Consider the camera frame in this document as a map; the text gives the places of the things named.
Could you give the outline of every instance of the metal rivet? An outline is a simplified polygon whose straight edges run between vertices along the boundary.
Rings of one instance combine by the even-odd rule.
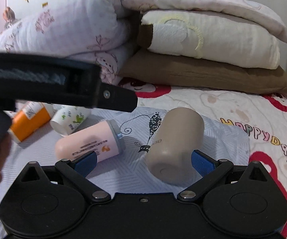
[[[142,202],[142,203],[147,203],[149,201],[149,199],[147,199],[147,198],[141,198],[140,199],[140,202]]]
[[[180,196],[184,199],[193,199],[196,196],[196,194],[194,191],[182,191],[180,193]]]
[[[104,98],[109,99],[110,98],[110,91],[105,90],[104,91]]]
[[[95,198],[95,199],[104,199],[104,198],[107,198],[109,196],[109,194],[105,191],[95,191],[92,196]]]

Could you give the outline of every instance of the brown fabric patch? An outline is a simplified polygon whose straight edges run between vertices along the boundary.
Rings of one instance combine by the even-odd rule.
[[[287,75],[275,70],[241,68],[227,63],[185,56],[170,56],[139,50],[119,72],[147,83],[207,87],[246,93],[267,94],[287,91]]]
[[[149,48],[151,46],[153,37],[153,24],[140,25],[139,33],[137,37],[137,44],[143,48]]]

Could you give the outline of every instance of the bed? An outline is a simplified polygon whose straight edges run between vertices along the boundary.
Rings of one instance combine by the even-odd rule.
[[[247,133],[250,140],[250,161],[262,162],[287,199],[287,98],[281,93],[255,95],[236,91],[209,88],[175,87],[153,85],[128,80],[121,84],[133,89],[138,96],[138,106],[170,110],[176,107],[188,107],[199,114],[223,124],[237,126]],[[33,139],[23,143],[23,151],[32,143],[43,139],[49,145],[50,127],[38,130]],[[34,154],[47,154],[39,147]],[[17,172],[8,170],[8,180],[2,183],[4,192]],[[287,238],[287,223],[282,231]]]

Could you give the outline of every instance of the folded blanket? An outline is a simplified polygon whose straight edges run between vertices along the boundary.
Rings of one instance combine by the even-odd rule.
[[[28,16],[0,35],[0,52],[69,56],[124,44],[129,11],[120,0],[67,0]]]
[[[133,112],[116,112],[93,109],[82,126],[85,128],[102,120],[115,119],[126,144],[126,150],[118,156],[104,160],[87,177],[95,185],[114,196],[120,193],[162,193],[180,191],[190,186],[201,176],[196,173],[191,180],[182,186],[173,186],[155,178],[149,173],[146,163],[146,151],[141,146],[151,145],[154,134],[151,134],[149,122],[153,116],[163,119],[166,110],[137,107]],[[236,165],[247,165],[249,161],[249,137],[238,127],[224,125],[218,121],[202,116],[204,120],[204,138],[201,151],[210,157],[228,159]],[[38,161],[40,165],[53,165],[55,143],[61,136],[49,124],[44,125],[20,145],[13,144],[12,152],[3,168],[3,181],[0,184],[0,200],[9,186],[29,161]],[[0,223],[0,239],[5,231]]]
[[[124,63],[134,54],[136,41],[129,41],[116,49],[109,51],[86,52],[70,56],[69,59],[96,62],[101,66],[101,80],[105,83],[117,85],[122,77],[117,76]]]
[[[277,38],[262,26],[218,12],[148,11],[142,17],[138,44],[168,55],[183,55],[243,68],[276,69]]]
[[[122,0],[128,9],[172,9],[215,11],[238,16],[263,26],[272,35],[287,43],[287,29],[282,19],[267,6],[247,0]]]

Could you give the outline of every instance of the yellow embroidery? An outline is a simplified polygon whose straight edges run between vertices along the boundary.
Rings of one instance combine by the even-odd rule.
[[[197,54],[195,58],[197,59],[202,58],[203,35],[201,31],[196,26],[191,25],[188,20],[184,19],[184,17],[181,17],[180,15],[169,15],[169,16],[163,17],[161,20],[159,20],[158,23],[164,24],[170,20],[178,20],[178,21],[184,22],[187,28],[189,28],[190,30],[194,31],[197,34],[199,38],[199,42],[198,42],[197,47],[194,49]]]

